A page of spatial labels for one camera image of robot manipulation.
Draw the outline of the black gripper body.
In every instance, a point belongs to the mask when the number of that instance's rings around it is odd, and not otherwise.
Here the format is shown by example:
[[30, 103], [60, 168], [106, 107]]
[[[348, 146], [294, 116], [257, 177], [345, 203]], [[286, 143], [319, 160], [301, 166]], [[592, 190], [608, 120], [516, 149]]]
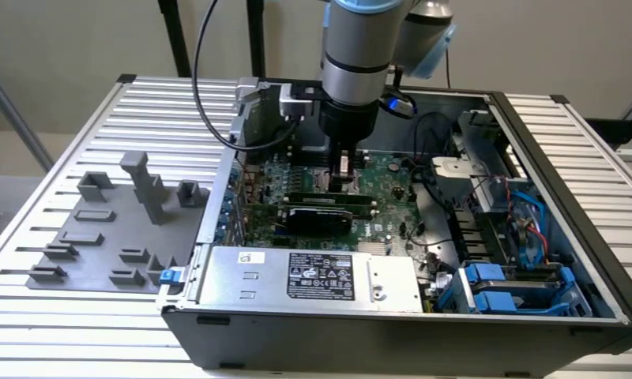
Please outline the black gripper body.
[[372, 134], [377, 113], [377, 101], [363, 106], [349, 106], [327, 100], [319, 108], [319, 127], [333, 145], [343, 150], [352, 150]]

